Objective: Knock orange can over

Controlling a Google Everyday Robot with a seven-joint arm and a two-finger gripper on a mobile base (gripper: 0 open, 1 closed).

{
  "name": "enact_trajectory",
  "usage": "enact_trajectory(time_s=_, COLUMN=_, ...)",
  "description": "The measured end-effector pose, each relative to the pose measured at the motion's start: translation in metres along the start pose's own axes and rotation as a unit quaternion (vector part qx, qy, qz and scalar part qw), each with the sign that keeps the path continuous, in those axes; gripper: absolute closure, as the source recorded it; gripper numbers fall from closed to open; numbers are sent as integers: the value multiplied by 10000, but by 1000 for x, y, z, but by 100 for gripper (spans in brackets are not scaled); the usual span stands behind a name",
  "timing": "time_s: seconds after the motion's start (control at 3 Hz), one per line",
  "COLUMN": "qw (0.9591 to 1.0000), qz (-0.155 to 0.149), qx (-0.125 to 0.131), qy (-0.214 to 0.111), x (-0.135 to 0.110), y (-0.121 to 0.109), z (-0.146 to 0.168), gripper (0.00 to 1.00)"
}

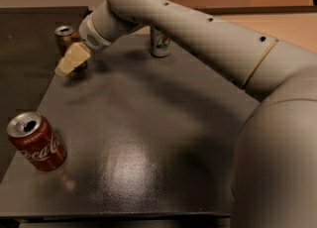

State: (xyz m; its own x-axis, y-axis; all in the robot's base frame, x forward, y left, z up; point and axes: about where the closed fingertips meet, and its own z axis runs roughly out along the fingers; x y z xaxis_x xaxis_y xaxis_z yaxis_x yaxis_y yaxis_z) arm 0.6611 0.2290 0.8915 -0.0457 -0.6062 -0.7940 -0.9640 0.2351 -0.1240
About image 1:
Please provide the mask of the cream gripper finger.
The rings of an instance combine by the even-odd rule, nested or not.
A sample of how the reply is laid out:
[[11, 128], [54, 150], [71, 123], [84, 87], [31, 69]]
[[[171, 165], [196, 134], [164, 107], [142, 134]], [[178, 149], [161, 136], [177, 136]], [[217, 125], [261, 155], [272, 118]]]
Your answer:
[[89, 60], [90, 57], [91, 51], [84, 43], [73, 43], [67, 49], [54, 71], [59, 76], [67, 76]]

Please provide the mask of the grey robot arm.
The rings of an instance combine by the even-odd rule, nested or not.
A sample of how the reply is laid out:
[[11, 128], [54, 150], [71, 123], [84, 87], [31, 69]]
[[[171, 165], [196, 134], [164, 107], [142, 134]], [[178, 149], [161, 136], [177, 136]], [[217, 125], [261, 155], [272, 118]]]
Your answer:
[[235, 148], [231, 228], [317, 228], [317, 55], [168, 0], [105, 0], [56, 73], [70, 74], [144, 25], [260, 103]]

